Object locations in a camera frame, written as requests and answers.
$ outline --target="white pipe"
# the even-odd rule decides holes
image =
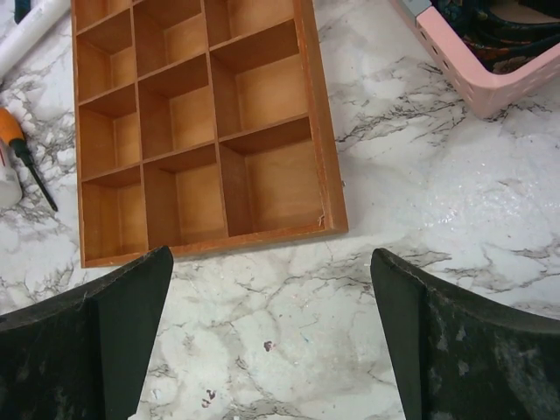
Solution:
[[[70,0],[43,0],[31,9],[0,44],[0,80],[69,9]]]

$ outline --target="patterned fabric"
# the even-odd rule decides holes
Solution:
[[[491,0],[431,0],[482,65],[495,74],[511,73],[560,42],[560,23],[518,24],[494,15]],[[525,0],[557,12],[560,0]]]

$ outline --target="screwdriver shaft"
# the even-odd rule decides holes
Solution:
[[[34,166],[27,166],[29,168],[29,171],[31,172],[31,175],[35,178],[35,181],[37,182],[37,185],[39,187],[39,189],[41,190],[41,192],[43,193],[43,195],[45,196],[46,200],[48,201],[49,205],[51,206],[52,210],[54,210],[55,212],[59,211],[59,208],[57,207],[56,203],[53,200],[53,197],[51,197],[51,194],[49,194],[49,192],[46,190],[45,186],[43,185],[43,181],[41,181],[41,178],[39,178],[39,175],[37,174],[37,171],[35,171],[35,167]]]

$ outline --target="screwdriver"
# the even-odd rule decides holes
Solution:
[[[35,171],[32,154],[29,152],[29,149],[27,149],[27,145],[25,144],[24,133],[19,127],[16,119],[6,108],[0,108],[0,139],[2,139],[5,144],[9,145],[16,152],[16,156],[22,160],[27,169],[29,169],[29,172],[31,172],[31,175],[35,178],[38,187],[43,195],[45,195],[45,198],[51,205],[52,210],[58,212],[59,208],[56,206],[53,197],[51,197],[51,194],[49,194],[46,190],[43,185],[43,181],[41,181],[37,171]]]
[[[19,25],[19,22],[24,20],[32,9],[32,0],[16,0],[16,9],[14,11],[14,20]]]

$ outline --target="black object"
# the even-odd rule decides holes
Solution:
[[[371,263],[407,420],[560,419],[560,321],[497,304],[386,249]]]
[[[19,24],[32,9],[32,0],[16,0],[14,20]]]
[[[29,149],[27,149],[27,144],[25,144],[25,140],[23,138],[14,138],[13,140],[10,141],[10,147],[14,150],[16,156],[21,159],[21,161],[24,163],[27,169],[29,169],[29,172],[31,172],[31,175],[35,178],[35,182],[37,182],[39,189],[41,190],[46,200],[48,201],[49,205],[51,206],[51,209],[54,210],[55,212],[58,212],[59,208],[54,202],[53,197],[51,197],[51,194],[49,194],[49,192],[46,190],[43,181],[37,174],[37,171],[35,171],[35,166],[33,165],[33,160],[32,160],[32,154],[29,151]]]
[[[558,0],[520,0],[519,4],[540,11],[553,18],[560,18],[560,2]]]
[[[0,419],[134,415],[172,267],[171,251],[159,248],[0,317]]]

